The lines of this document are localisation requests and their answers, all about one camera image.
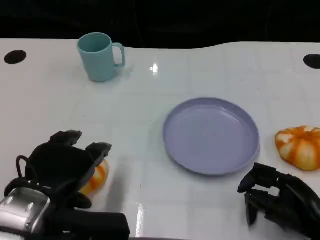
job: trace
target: orange-white striped pumpkin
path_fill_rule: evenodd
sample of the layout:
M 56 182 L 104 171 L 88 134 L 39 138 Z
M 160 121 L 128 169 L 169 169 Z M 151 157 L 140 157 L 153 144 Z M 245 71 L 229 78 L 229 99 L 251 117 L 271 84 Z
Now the orange-white striped pumpkin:
M 304 171 L 320 168 L 320 128 L 299 126 L 279 131 L 275 145 L 280 157 Z
M 94 175 L 91 177 L 89 182 L 80 189 L 80 193 L 84 195 L 90 195 L 96 190 L 99 190 L 106 182 L 109 174 L 109 165 L 106 160 L 103 160 L 102 163 L 95 168 Z

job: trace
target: small pumpkin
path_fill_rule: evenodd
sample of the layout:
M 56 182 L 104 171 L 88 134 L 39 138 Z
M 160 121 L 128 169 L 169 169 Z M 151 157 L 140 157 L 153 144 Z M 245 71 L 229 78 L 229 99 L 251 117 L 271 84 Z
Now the small pumpkin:
M 107 180 L 108 174 L 108 162 L 106 160 L 103 160 L 99 166 L 95 167 L 94 175 L 90 178 L 86 185 L 80 189 L 79 192 L 86 196 L 92 194 L 103 186 L 103 184 Z
M 320 168 L 320 128 L 299 126 L 279 131 L 275 145 L 280 157 L 303 171 Z

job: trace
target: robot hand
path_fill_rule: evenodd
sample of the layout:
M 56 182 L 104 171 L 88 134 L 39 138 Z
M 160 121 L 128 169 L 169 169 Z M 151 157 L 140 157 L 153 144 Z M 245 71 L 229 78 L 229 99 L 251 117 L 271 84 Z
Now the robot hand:
M 81 135 L 80 131 L 60 131 L 29 158 L 17 157 L 18 178 L 6 187 L 0 202 L 1 239 L 128 240 L 130 230 L 122 213 L 78 210 L 91 207 L 79 190 L 112 147 L 104 142 L 92 143 L 85 150 L 73 147 Z M 25 176 L 21 159 L 26 161 Z
M 253 189 L 255 185 L 268 189 L 276 187 L 279 194 L 273 196 L 267 191 Z M 255 163 L 241 181 L 238 193 L 245 193 L 249 226 L 256 222 L 261 211 L 266 219 L 283 228 L 291 228 L 313 240 L 320 239 L 320 198 L 301 179 Z

